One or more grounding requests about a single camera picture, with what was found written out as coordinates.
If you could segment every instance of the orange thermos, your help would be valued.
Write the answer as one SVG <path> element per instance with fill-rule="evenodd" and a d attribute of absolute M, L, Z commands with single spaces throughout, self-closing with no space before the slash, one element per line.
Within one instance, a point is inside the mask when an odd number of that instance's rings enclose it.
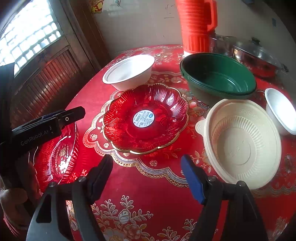
<path fill-rule="evenodd" d="M 215 0 L 176 0 L 180 16 L 184 55 L 209 52 L 210 33 L 217 27 Z"/>

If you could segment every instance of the bowl handle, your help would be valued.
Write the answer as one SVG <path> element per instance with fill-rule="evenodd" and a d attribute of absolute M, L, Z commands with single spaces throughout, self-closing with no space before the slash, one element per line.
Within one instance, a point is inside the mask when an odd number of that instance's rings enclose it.
<path fill-rule="evenodd" d="M 204 128 L 205 128 L 205 119 L 200 120 L 199 122 L 196 123 L 195 125 L 195 130 L 198 134 L 202 135 L 204 134 Z"/>

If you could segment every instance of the white bowl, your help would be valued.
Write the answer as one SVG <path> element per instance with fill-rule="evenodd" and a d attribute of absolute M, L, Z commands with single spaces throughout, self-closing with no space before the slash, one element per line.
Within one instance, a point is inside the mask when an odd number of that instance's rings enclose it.
<path fill-rule="evenodd" d="M 265 90 L 267 101 L 266 112 L 276 125 L 281 135 L 296 135 L 296 111 L 292 103 L 280 91 L 268 88 Z"/>
<path fill-rule="evenodd" d="M 266 185 L 281 160 L 281 139 L 266 111 L 250 100 L 221 100 L 199 121 L 209 161 L 227 183 Z"/>
<path fill-rule="evenodd" d="M 103 82 L 120 91 L 134 89 L 149 80 L 154 61 L 153 56 L 146 54 L 126 58 L 107 70 Z"/>

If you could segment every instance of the pot lid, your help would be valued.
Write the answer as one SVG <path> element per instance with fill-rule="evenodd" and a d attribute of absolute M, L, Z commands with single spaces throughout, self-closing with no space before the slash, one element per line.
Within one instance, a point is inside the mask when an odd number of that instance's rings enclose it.
<path fill-rule="evenodd" d="M 237 41 L 235 43 L 235 48 L 247 52 L 265 62 L 268 62 L 278 68 L 282 68 L 283 65 L 279 60 L 272 56 L 266 49 L 260 45 L 260 40 L 252 37 L 252 41 Z"/>

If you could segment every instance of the red glass bowl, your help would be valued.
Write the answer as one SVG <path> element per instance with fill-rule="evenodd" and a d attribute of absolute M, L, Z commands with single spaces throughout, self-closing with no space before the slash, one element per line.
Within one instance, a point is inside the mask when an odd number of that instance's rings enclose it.
<path fill-rule="evenodd" d="M 111 102 L 103 134 L 118 151 L 147 154 L 178 138 L 188 123 L 188 110 L 177 89 L 161 83 L 140 85 Z"/>
<path fill-rule="evenodd" d="M 38 147 L 34 155 L 34 167 L 42 192 L 50 182 L 67 182 L 76 165 L 78 138 L 76 123 L 72 123 L 65 126 L 59 137 Z"/>

